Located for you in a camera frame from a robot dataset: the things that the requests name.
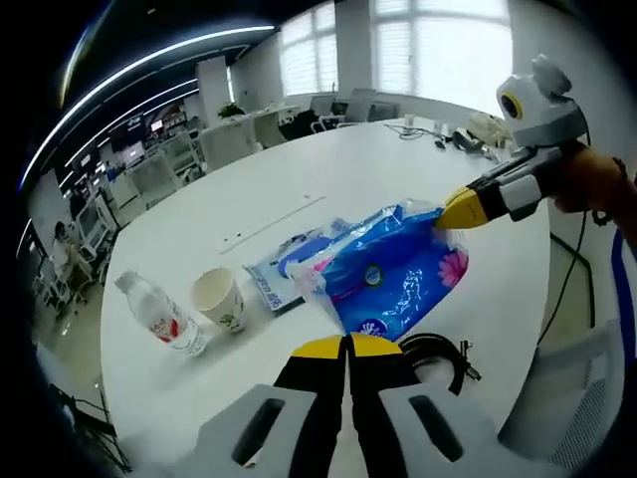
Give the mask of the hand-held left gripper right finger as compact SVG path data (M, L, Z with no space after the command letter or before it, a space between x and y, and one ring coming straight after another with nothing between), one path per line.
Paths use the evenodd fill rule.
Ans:
M352 419L370 477L523 477L491 421L461 397L420 381L400 347L349 337Z

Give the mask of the person's right hand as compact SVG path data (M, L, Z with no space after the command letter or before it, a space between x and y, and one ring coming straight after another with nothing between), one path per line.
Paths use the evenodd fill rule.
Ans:
M623 162L603 156L578 141L561 148L563 163L550 196L562 212L598 211L619 214L635 197Z

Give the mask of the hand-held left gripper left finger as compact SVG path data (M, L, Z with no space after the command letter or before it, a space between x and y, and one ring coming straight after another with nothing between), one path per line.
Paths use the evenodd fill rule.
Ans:
M346 340L310 341L200 427L195 477L325 477L341 425Z

